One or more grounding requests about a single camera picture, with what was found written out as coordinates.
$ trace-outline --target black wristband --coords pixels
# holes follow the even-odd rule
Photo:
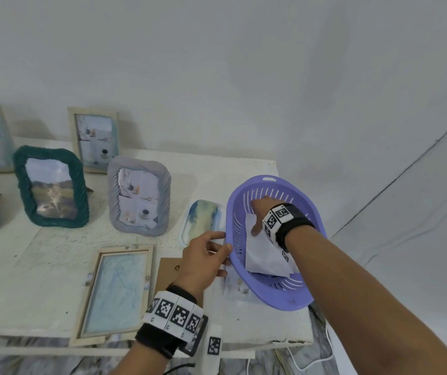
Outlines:
[[[300,211],[300,209],[295,207],[293,204],[284,202],[282,204],[274,206],[274,208],[280,205],[283,205],[287,209],[287,211],[293,216],[293,219],[281,224],[279,230],[275,233],[275,241],[277,242],[279,247],[282,248],[285,252],[289,252],[285,242],[286,235],[296,227],[306,225],[313,227],[315,229],[315,226],[307,217],[305,217],[302,211]]]
[[[161,353],[167,359],[173,358],[176,349],[182,343],[185,343],[181,339],[173,337],[170,333],[147,323],[141,326],[135,339],[142,345]]]
[[[197,304],[197,299],[193,295],[173,283],[171,283],[166,290],[174,293],[175,295],[181,296],[194,304]]]

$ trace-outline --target person's left hand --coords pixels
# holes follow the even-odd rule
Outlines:
[[[220,266],[230,265],[227,257],[232,251],[232,245],[211,242],[212,239],[223,238],[225,232],[206,232],[191,240],[183,250],[178,277],[173,284],[199,299],[215,277],[227,276],[227,271],[220,270]]]

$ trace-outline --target green picture frame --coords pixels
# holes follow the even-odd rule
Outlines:
[[[90,209],[83,165],[76,154],[64,148],[21,146],[13,155],[13,163],[25,212],[34,224],[78,228],[88,223]],[[52,172],[54,165],[58,166],[58,171]],[[39,178],[45,176],[45,179],[53,179],[62,173],[65,173],[64,177],[59,180]]]

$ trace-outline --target white cable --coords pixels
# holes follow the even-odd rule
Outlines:
[[[289,351],[289,355],[291,355],[291,359],[293,359],[293,364],[295,365],[295,367],[296,367],[296,369],[297,369],[298,371],[306,371],[310,366],[315,365],[316,363],[321,363],[321,362],[324,362],[324,361],[326,361],[326,360],[330,360],[331,358],[333,358],[333,354],[334,354],[334,353],[333,353],[333,345],[331,344],[331,340],[329,339],[329,333],[328,333],[328,331],[327,331],[327,323],[326,323],[326,338],[327,338],[327,341],[329,342],[329,346],[331,347],[331,355],[328,356],[327,358],[321,358],[321,359],[313,360],[312,362],[310,362],[310,363],[309,363],[307,366],[305,366],[304,368],[300,368],[300,367],[296,364],[295,357],[293,357],[293,353],[291,352],[291,350],[289,349],[289,347],[286,347],[287,350]]]

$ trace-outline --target cardboard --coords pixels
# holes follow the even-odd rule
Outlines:
[[[178,276],[178,269],[182,258],[161,258],[159,261],[159,269],[157,271],[156,286],[154,288],[154,295],[159,291],[164,291],[175,281]],[[197,298],[197,305],[203,308],[203,295],[194,295]]]

